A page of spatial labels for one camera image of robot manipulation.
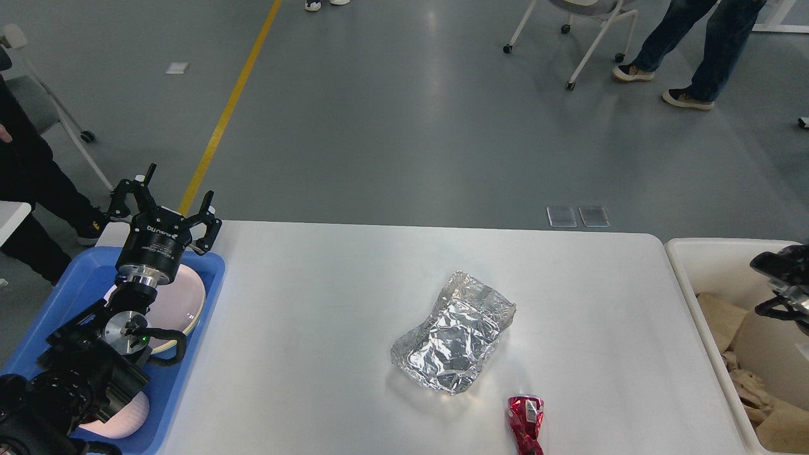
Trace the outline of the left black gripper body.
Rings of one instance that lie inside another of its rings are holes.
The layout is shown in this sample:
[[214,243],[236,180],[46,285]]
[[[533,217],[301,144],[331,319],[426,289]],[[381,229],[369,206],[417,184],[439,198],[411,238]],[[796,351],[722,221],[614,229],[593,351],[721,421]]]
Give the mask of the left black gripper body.
[[176,211],[142,212],[130,222],[130,233],[116,262],[120,276],[147,271],[158,285],[172,283],[185,248],[190,228],[180,227],[184,216]]

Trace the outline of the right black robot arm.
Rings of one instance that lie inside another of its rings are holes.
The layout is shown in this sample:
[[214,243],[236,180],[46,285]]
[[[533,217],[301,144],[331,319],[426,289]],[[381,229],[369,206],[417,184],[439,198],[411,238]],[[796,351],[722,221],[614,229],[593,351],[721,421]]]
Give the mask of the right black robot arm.
[[808,245],[789,245],[777,253],[763,252],[750,262],[768,277],[774,297],[759,303],[757,315],[794,322],[808,334]]

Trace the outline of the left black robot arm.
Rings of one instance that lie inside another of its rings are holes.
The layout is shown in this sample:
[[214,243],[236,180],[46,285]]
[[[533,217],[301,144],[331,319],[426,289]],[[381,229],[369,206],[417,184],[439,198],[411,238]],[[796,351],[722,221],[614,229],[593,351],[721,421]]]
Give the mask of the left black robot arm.
[[211,250],[222,222],[205,194],[196,215],[184,216],[154,201],[149,183],[156,169],[122,179],[109,207],[130,230],[114,265],[109,298],[91,303],[46,339],[32,379],[2,376],[3,454],[119,454],[115,444],[73,436],[82,424],[107,423],[145,389],[147,365],[172,368],[188,349],[186,334],[147,318],[159,287],[176,279],[187,248]]

